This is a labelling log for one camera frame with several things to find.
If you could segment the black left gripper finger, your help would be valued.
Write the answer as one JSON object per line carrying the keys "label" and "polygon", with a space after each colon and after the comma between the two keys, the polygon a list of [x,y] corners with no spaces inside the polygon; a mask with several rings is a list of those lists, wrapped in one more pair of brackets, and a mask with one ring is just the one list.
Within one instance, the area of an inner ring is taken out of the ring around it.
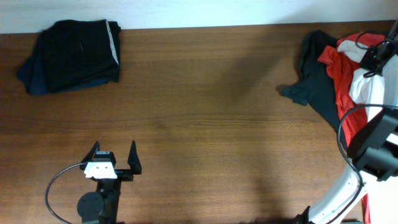
{"label": "black left gripper finger", "polygon": [[131,148],[129,151],[129,157],[127,159],[127,164],[130,166],[130,170],[133,174],[141,174],[142,166],[137,154],[136,142],[132,141]]}
{"label": "black left gripper finger", "polygon": [[91,162],[95,154],[100,150],[100,142],[96,141],[87,155],[82,159],[81,163]]}

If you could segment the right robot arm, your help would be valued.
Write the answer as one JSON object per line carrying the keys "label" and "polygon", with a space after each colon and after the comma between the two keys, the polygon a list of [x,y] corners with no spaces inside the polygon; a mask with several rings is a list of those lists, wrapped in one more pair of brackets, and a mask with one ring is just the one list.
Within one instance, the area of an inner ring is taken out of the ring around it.
{"label": "right robot arm", "polygon": [[342,223],[369,190],[397,176],[397,27],[342,39],[312,32],[302,44],[299,74],[282,94],[330,123],[346,168],[295,223]]}

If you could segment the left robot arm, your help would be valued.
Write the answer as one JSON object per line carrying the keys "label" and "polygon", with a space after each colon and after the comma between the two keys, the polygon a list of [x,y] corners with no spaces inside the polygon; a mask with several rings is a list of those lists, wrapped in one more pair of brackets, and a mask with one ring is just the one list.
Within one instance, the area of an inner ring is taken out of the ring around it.
{"label": "left robot arm", "polygon": [[131,143],[127,164],[128,169],[116,169],[114,153],[101,151],[100,143],[95,142],[80,164],[85,177],[96,182],[96,190],[81,196],[77,203],[82,223],[117,222],[122,183],[132,182],[135,175],[142,174],[135,141]]}

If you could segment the white t-shirt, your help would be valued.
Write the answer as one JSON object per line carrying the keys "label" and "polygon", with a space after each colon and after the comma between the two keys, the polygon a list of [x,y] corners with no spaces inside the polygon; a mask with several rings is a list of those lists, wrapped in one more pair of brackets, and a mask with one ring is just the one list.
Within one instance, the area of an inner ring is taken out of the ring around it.
{"label": "white t-shirt", "polygon": [[[360,62],[366,53],[361,47],[366,46],[359,44],[358,47],[354,41],[344,40],[338,46],[338,51],[343,52],[350,60]],[[380,75],[365,78],[366,72],[368,70],[363,68],[354,71],[349,96],[357,105],[381,105],[384,102],[384,78]]]}

